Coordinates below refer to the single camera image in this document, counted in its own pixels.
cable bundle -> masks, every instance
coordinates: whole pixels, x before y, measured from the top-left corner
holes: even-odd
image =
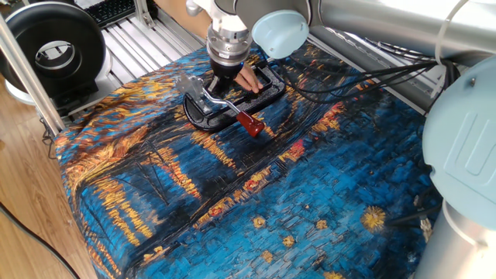
[[[430,71],[437,65],[437,62],[432,57],[389,44],[384,45],[384,49],[388,52],[401,55],[405,59],[413,62],[413,64],[360,73],[349,67],[343,67],[343,63],[339,63],[339,60],[337,59],[329,59],[329,57],[306,57],[305,55],[298,55],[297,52],[283,60],[274,61],[276,67],[270,67],[270,69],[274,72],[276,77],[309,101],[319,104],[332,104],[342,101],[343,99],[355,98],[356,96],[371,93],[378,89],[410,81],[420,74]],[[260,52],[263,57],[266,57],[261,49]],[[460,76],[460,72],[452,62],[443,60],[443,63],[446,66],[446,79],[444,80],[442,87],[442,90],[444,91]],[[301,86],[300,82],[296,81],[295,75],[301,73],[304,73],[305,78],[319,81],[319,84],[324,82],[328,77],[348,77],[348,82],[326,90],[310,90],[304,88]],[[353,92],[353,89],[357,85],[375,78],[381,81],[372,84],[361,91]]]

black clamp base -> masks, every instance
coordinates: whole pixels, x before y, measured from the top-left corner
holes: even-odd
[[[239,110],[249,114],[259,112],[285,93],[286,86],[268,67],[268,65],[255,67],[255,74],[258,78],[263,79],[265,85],[259,93],[247,94],[240,100],[233,102]],[[218,132],[237,122],[237,114],[228,107],[209,114],[203,113],[187,92],[184,94],[183,107],[189,122],[202,131]]]

orange brushstroke pattern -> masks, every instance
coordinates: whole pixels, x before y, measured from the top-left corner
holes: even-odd
[[[237,203],[247,200],[252,194],[257,193],[269,183],[266,179],[270,174],[270,168],[266,167],[263,170],[255,173],[243,185],[243,190],[236,190],[231,197],[226,197],[217,201],[206,214],[193,225],[195,229],[200,229],[202,226],[211,222],[214,218],[221,216],[226,211],[230,210]]]
[[[213,135],[211,133],[207,133],[204,131],[195,131],[191,134],[193,143],[205,148],[217,159],[219,159],[224,165],[235,170],[236,164],[234,163],[234,160],[227,157],[226,153],[219,147],[219,144],[222,144],[222,142],[213,139],[212,137]]]
[[[170,147],[160,148],[158,154],[151,153],[150,160],[153,164],[159,165],[164,171],[169,173],[169,177],[172,178],[174,183],[183,188],[188,194],[195,198],[201,198],[200,192],[198,192],[193,181],[182,172],[179,161],[177,160],[177,155]]]
[[[113,179],[104,178],[97,185],[96,191],[100,192],[98,197],[103,200],[102,205],[105,206],[106,210],[109,210],[108,214],[113,218],[114,224],[124,232],[130,243],[135,246],[140,244],[127,222],[120,216],[118,209],[124,211],[131,218],[131,223],[138,233],[142,233],[146,238],[153,235],[136,210],[131,208],[130,202],[126,199],[126,193],[122,189],[122,184]]]
[[[86,248],[88,249],[93,264],[96,265],[98,268],[100,268],[100,270],[103,271],[109,278],[115,279],[114,275],[110,273],[107,267],[105,267],[100,255],[98,255],[98,253],[95,251],[93,246],[86,245]]]
[[[328,112],[325,113],[324,117],[322,117],[312,127],[312,129],[316,132],[325,132],[328,128],[339,130],[339,123],[336,116],[343,113],[343,111],[344,107],[342,102],[335,104]]]
[[[293,146],[288,151],[280,155],[279,159],[283,162],[285,162],[286,159],[296,162],[303,153],[305,153],[305,147],[303,146],[303,139],[300,139],[296,143],[293,143]]]

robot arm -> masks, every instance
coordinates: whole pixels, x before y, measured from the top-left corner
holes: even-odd
[[[273,58],[298,49],[308,26],[328,26],[433,56],[438,32],[458,1],[191,0],[188,7],[195,4],[205,9],[216,32],[250,31]],[[471,66],[492,56],[496,53],[495,20],[496,5],[491,1],[469,1],[450,23],[441,57]]]

blue painted fabric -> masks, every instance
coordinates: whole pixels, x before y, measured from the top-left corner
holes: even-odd
[[[312,45],[300,54],[353,72]],[[99,277],[413,272],[421,233],[384,220],[412,212],[430,186],[419,114],[381,91],[319,105],[288,88],[256,114],[266,124],[256,139],[239,124],[205,133],[182,111],[173,80],[183,73],[210,76],[205,50],[124,85],[57,137],[69,204]],[[293,74],[314,90],[353,80]]]

